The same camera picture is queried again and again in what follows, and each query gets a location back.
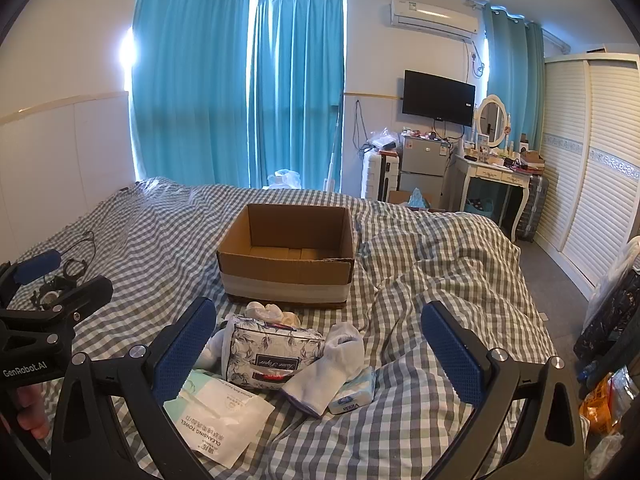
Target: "finger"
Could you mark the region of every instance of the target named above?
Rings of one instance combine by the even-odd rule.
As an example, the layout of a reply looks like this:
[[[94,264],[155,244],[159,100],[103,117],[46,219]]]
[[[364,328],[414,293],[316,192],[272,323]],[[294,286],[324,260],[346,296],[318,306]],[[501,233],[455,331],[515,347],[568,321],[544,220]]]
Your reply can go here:
[[[46,438],[47,435],[49,434],[49,421],[47,421],[42,426],[39,426],[38,428],[34,428],[33,430],[31,430],[31,434],[33,435],[34,438],[37,438],[40,440],[43,438]]]
[[[23,408],[27,408],[32,404],[40,402],[41,388],[39,384],[31,384],[30,386],[22,386],[17,389],[18,402]]]
[[[24,430],[35,430],[47,424],[47,416],[44,413],[44,407],[40,404],[34,404],[25,408],[17,416],[18,424]]]

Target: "louvered door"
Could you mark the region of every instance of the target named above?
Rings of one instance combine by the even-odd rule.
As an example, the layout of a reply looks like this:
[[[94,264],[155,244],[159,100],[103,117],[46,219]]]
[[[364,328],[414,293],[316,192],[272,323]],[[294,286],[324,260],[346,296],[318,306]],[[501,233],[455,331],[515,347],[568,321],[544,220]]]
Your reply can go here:
[[[583,60],[549,63],[545,73],[545,118],[540,152],[549,179],[538,233],[561,250],[580,182],[586,122]]]
[[[560,250],[595,285],[628,241],[636,219],[640,77],[635,62],[589,60],[588,65],[588,160],[575,218]]]

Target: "gray suitcase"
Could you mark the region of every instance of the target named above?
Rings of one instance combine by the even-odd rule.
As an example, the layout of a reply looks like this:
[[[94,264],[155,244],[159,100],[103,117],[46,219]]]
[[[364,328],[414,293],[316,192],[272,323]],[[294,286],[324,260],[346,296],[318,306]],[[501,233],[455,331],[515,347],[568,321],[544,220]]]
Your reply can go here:
[[[524,206],[524,211],[516,226],[516,238],[518,240],[533,241],[538,223],[540,222],[540,215],[542,215],[542,209],[545,206],[546,190],[548,188],[548,178],[543,175],[531,175],[531,179],[529,180],[529,199]],[[514,190],[511,193],[508,205],[508,217],[511,219],[511,225],[513,225],[521,201],[522,190]]]

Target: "white wall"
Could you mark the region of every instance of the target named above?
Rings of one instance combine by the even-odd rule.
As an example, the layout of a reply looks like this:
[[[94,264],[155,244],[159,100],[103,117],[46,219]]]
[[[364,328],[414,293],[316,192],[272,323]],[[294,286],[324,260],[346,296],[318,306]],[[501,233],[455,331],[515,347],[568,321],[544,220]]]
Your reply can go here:
[[[542,42],[545,49],[545,57],[562,56],[562,50],[555,43],[552,43],[547,38],[543,38]]]
[[[0,117],[122,90],[118,51],[135,0],[30,0],[0,46]]]
[[[481,13],[463,5],[464,0],[414,0],[477,16]],[[479,85],[471,68],[470,54],[459,40],[427,34],[415,30],[391,27],[391,0],[347,0],[347,61],[345,92],[402,96],[405,70],[425,72],[469,84]],[[476,39],[482,52],[484,25]],[[344,139],[342,145],[342,192],[360,196],[362,162],[353,145],[354,105],[362,105],[368,133],[382,128],[397,131],[411,127],[424,131],[432,127],[428,118],[406,116],[401,113],[402,101],[347,96],[344,100]],[[444,134],[443,124],[436,129]],[[461,127],[447,124],[448,136],[459,136]],[[361,134],[356,145],[364,142]]]
[[[0,262],[134,181],[126,92],[63,99],[0,121]]]

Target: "cleansing towel package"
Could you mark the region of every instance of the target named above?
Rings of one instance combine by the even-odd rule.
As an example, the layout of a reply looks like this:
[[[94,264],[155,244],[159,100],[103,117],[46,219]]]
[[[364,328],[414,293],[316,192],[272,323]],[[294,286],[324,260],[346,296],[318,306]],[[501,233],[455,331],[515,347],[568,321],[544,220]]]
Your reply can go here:
[[[372,403],[376,389],[373,368],[367,366],[353,381],[344,383],[334,399],[329,402],[329,411],[334,415],[350,412],[360,406]]]
[[[243,388],[279,390],[323,349],[317,330],[233,316],[225,327],[222,377]]]
[[[192,370],[177,399],[165,402],[164,410],[191,449],[230,468],[264,427],[273,406]]]

